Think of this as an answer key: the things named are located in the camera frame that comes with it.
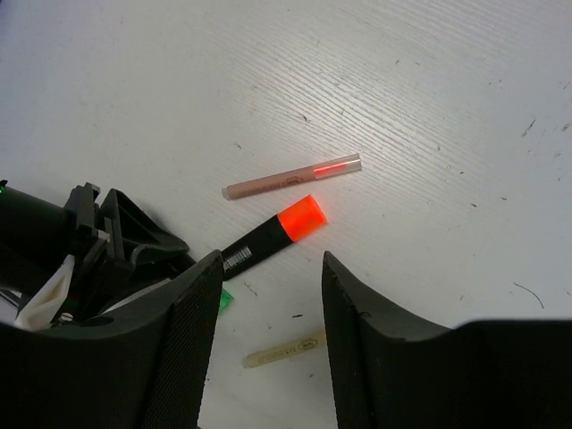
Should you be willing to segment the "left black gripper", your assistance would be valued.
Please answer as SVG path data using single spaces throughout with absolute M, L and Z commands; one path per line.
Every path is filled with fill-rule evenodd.
M 187 243 L 162 229 L 118 189 L 101 204 L 99 188 L 75 187 L 64 209 L 71 214 L 69 253 L 75 257 L 62 311 L 79 322 L 195 264 Z

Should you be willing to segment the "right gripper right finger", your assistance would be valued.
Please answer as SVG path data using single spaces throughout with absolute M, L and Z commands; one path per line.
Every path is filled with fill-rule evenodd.
M 338 427 L 570 427 L 568 320 L 450 329 L 377 293 L 331 253 L 322 301 Z

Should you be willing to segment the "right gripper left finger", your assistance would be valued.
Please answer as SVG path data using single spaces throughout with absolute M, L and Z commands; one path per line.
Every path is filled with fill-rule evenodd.
M 4 428 L 194 428 L 223 283 L 213 251 L 79 324 L 1 327 Z

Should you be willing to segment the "green cap black highlighter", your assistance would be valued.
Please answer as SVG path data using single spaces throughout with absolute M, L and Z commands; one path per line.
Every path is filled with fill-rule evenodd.
M 233 302 L 233 300 L 234 297 L 226 289 L 222 289 L 218 315 L 221 315 L 223 311 Z

